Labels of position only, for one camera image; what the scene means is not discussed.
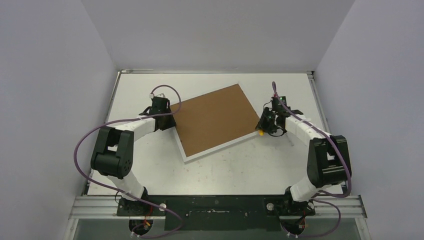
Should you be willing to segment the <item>clear handle screwdriver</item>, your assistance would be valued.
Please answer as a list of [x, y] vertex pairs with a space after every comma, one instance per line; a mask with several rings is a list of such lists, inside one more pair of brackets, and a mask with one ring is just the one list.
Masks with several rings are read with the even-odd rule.
[[286, 135], [286, 137], [287, 137], [287, 139], [288, 139], [289, 144], [293, 147], [293, 146], [294, 146], [294, 143], [293, 143], [293, 141], [291, 140], [291, 138], [289, 137], [289, 135]]

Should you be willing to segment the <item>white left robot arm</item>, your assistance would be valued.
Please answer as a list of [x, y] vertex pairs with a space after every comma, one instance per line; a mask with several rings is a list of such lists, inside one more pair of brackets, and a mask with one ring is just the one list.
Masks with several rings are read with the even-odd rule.
[[132, 172], [134, 143], [140, 138], [176, 126], [171, 115], [170, 100], [164, 95], [154, 96], [138, 119], [115, 127], [99, 129], [90, 165], [93, 170], [106, 176], [117, 189], [123, 190], [122, 197], [129, 200], [129, 208], [136, 215], [149, 210], [148, 191]]

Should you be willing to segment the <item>white picture frame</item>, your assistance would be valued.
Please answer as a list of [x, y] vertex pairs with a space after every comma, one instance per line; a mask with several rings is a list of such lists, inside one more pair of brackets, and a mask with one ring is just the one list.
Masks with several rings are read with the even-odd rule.
[[185, 164], [258, 135], [259, 116], [238, 83], [184, 100], [173, 117]]

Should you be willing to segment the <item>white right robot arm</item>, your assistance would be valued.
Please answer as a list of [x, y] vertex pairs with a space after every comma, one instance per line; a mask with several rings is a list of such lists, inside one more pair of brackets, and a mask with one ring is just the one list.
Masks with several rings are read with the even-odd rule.
[[308, 147], [306, 176], [288, 188], [282, 207], [290, 215], [303, 207], [303, 202], [326, 189], [350, 182], [352, 171], [347, 140], [342, 135], [332, 135], [314, 126], [299, 110], [286, 106], [284, 96], [274, 95], [271, 106], [264, 106], [255, 129], [263, 134], [277, 137], [277, 132], [296, 136]]

